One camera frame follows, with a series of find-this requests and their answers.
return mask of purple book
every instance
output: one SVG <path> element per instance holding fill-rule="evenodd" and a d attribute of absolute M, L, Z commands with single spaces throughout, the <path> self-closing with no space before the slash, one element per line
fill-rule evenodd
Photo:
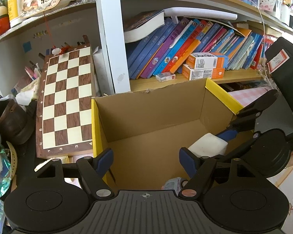
<path fill-rule="evenodd" d="M 186 27 L 189 20 L 187 18 L 183 18 L 179 24 L 175 27 L 173 32 L 167 37 L 161 48 L 156 52 L 153 59 L 147 64 L 145 70 L 142 72 L 140 77 L 147 78 L 153 68 L 156 66 L 158 61 L 162 58 L 165 52 L 168 50 L 169 46 L 174 42 L 177 36 L 182 32 L 182 30 Z"/>

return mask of cable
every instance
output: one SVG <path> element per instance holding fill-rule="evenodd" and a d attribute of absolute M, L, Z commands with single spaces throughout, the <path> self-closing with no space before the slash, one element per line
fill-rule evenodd
<path fill-rule="evenodd" d="M 263 16 L 262 16 L 262 13 L 261 13 L 261 11 L 260 11 L 260 9 L 259 9 L 259 5 L 257 6 L 252 0 L 250 0 L 254 5 L 255 5 L 255 7 L 258 9 L 258 12 L 259 12 L 259 14 L 260 14 L 260 16 L 261 16 L 261 19 L 262 19 L 262 23 L 263 23 L 263 27 L 264 27 L 264 46 L 263 46 L 263 49 L 265 48 L 265 45 L 266 45 L 266 31 L 265 31 L 265 24 L 264 24 L 264 19 L 263 19 Z M 272 84 L 271 84 L 271 82 L 270 82 L 270 80 L 269 80 L 269 78 L 268 78 L 268 76 L 267 76 L 267 71 L 266 71 L 266 57 L 265 57 L 265 53 L 264 53 L 264 70 L 265 70 L 265 75 L 266 75 L 266 79 L 267 79 L 267 81 L 268 81 L 268 83 L 269 83 L 269 85 L 270 85 L 270 87 L 271 88 L 273 88 L 273 86 L 272 86 Z"/>

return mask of white shelf post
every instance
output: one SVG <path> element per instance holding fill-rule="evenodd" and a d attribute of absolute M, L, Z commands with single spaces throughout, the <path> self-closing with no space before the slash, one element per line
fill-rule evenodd
<path fill-rule="evenodd" d="M 130 91 L 130 83 L 121 15 L 121 0 L 100 0 L 100 2 L 101 11 L 98 10 L 98 18 L 101 16 L 99 13 L 101 13 L 114 90 L 115 93 L 128 92 Z"/>

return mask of metal screw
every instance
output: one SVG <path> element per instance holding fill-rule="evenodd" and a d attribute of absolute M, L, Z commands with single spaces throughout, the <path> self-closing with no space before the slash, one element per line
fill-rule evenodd
<path fill-rule="evenodd" d="M 106 197 L 106 196 L 109 196 L 110 194 L 111 194 L 111 191 L 107 189 L 100 189 L 96 192 L 96 195 L 100 197 Z"/>
<path fill-rule="evenodd" d="M 197 195 L 197 192 L 193 189 L 185 189 L 181 192 L 181 194 L 186 197 L 193 197 Z"/>

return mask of pink checkered cloth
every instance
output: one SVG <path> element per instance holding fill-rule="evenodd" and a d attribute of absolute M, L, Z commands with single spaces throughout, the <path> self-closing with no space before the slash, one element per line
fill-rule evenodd
<path fill-rule="evenodd" d="M 237 90 L 228 92 L 235 100 L 237 100 L 243 107 L 258 99 L 261 95 L 271 90 L 271 87 L 262 86 L 252 89 Z"/>

